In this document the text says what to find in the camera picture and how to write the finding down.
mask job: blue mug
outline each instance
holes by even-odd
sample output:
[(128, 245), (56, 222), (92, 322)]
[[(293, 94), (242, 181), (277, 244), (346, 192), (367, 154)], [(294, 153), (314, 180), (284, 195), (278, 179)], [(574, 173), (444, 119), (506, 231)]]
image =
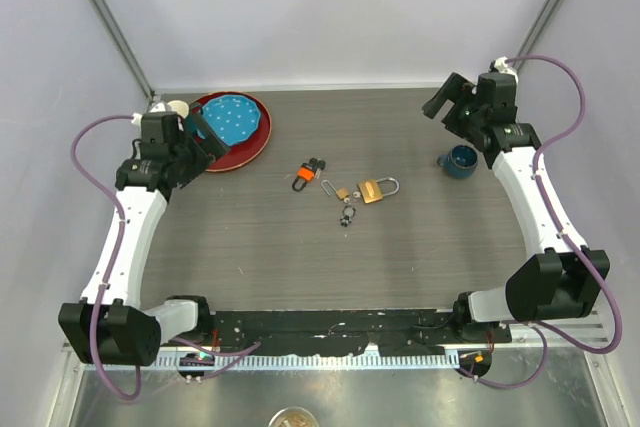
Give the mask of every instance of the blue mug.
[(456, 145), (448, 154), (438, 156), (438, 165), (454, 179), (466, 179), (478, 166), (478, 154), (467, 145)]

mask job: gray table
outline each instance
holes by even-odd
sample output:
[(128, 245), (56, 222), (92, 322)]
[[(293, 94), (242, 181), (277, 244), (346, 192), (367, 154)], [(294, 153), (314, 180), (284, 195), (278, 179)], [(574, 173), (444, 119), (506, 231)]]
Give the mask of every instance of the gray table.
[[(450, 307), (460, 292), (504, 283), (525, 260), (515, 215), (483, 161), (465, 181), (440, 172), (435, 158), (459, 139), (422, 115), (432, 94), (255, 94), (272, 113), (269, 145), (242, 169), (174, 193), (143, 307), (176, 294), (204, 295), (214, 309)], [(341, 227), (343, 205), (319, 181), (291, 190), (310, 157), (327, 161), (322, 178), (336, 188), (392, 176), (400, 192), (360, 204)]]

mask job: blue plate with white dots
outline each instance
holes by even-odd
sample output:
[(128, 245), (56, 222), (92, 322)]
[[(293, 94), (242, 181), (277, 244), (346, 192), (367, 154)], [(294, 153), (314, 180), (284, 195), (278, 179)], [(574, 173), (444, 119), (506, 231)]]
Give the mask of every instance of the blue plate with white dots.
[(244, 95), (228, 94), (207, 102), (202, 117), (228, 146), (241, 144), (258, 130), (260, 109)]

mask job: cable connector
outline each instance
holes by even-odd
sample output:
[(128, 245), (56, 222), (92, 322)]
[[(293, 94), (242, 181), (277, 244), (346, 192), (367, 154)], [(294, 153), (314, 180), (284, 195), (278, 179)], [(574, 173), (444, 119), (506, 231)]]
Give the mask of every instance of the cable connector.
[(499, 72), (501, 74), (509, 74), (513, 75), (516, 78), (516, 84), (518, 83), (518, 72), (516, 69), (511, 67), (506, 63), (506, 57), (498, 57), (496, 60), (491, 62), (490, 69), (491, 71)]
[(142, 114), (139, 114), (137, 112), (133, 113), (133, 117), (131, 119), (131, 123), (133, 125), (135, 125), (136, 127), (140, 127), (140, 122), (142, 121)]

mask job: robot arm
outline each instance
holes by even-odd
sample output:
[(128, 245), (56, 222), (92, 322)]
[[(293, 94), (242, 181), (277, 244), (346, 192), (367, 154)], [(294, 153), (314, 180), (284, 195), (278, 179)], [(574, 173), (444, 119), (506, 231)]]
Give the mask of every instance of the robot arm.
[[(530, 124), (516, 121), (517, 76), (504, 58), (481, 74), (477, 85), (453, 73), (423, 107), (433, 119), (446, 101), (453, 106), (442, 122), (445, 128), (472, 143), (484, 154), (509, 196), (523, 233), (527, 262), (506, 285), (461, 294), (466, 322), (519, 322), (589, 315), (600, 292), (575, 253), (558, 235), (536, 185), (533, 157), (540, 141)], [(542, 179), (564, 232), (579, 245), (603, 278), (609, 271), (604, 251), (589, 250), (569, 221), (553, 189), (541, 157), (536, 173)]]
[[(107, 364), (149, 365), (160, 345), (178, 334), (210, 332), (209, 307), (203, 297), (172, 297), (141, 312), (140, 286), (155, 229), (176, 187), (184, 187), (209, 164), (229, 151), (197, 114), (184, 103), (156, 104), (133, 117), (141, 138), (137, 155), (116, 174), (116, 193), (125, 212), (125, 231), (109, 285), (101, 304), (98, 339)], [(98, 265), (80, 302), (63, 304), (58, 322), (76, 354), (85, 363), (89, 352), (89, 317), (109, 258), (120, 218), (114, 212)]]

